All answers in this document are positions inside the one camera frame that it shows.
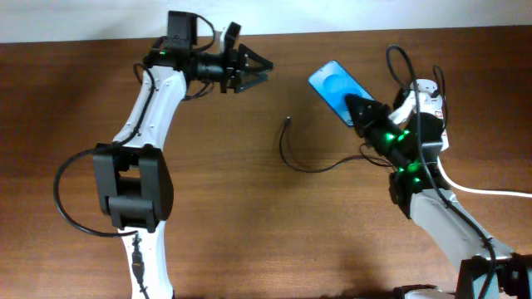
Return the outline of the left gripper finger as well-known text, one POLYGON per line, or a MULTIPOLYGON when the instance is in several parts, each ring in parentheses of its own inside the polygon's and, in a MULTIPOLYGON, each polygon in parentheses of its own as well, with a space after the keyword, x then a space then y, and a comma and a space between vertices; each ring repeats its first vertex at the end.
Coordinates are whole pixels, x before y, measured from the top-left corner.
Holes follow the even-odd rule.
POLYGON ((244 44, 238 48, 238 66, 241 71, 271 71, 273 63, 244 44))
POLYGON ((240 93, 264 83, 268 79, 266 73, 240 74, 234 79, 234 92, 240 93))

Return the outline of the blue Samsung Galaxy smartphone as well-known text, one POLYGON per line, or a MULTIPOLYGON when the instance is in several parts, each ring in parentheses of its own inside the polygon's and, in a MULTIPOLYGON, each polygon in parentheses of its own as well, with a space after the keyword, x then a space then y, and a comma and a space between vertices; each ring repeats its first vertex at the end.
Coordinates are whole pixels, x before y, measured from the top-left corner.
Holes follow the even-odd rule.
POLYGON ((353 94, 365 99, 373 99, 369 92, 336 60, 331 60, 316 70, 308 78, 308 84, 348 127, 353 127, 353 123, 345 96, 353 94))

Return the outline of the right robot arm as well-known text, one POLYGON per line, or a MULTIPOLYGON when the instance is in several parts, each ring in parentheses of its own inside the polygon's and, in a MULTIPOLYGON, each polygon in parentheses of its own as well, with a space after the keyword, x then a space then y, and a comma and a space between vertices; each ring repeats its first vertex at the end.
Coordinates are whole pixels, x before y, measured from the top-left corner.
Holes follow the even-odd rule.
POLYGON ((443 119, 417 112, 401 128, 386 104, 353 94, 345 102, 357 134, 395 167, 389 176, 392 202, 432 237, 459 272, 453 292, 406 286, 395 288, 395 297, 497 298, 505 293, 529 298, 531 256, 489 234, 463 208, 436 165, 443 119))

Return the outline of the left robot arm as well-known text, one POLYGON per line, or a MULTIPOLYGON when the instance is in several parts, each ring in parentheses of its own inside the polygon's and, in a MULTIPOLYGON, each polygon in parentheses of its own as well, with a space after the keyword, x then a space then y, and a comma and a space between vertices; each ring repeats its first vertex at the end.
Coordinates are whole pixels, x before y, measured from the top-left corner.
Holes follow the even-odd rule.
POLYGON ((238 42, 236 22, 213 38, 220 44, 217 52, 199 46, 199 18, 168 13, 167 33, 138 65, 141 89, 129 118, 92 156, 101 211, 124 244, 134 298, 175 297, 165 256, 174 187, 163 149, 178 105, 193 98, 190 83, 218 83, 223 93, 240 93, 265 82, 273 69, 271 61, 238 42))

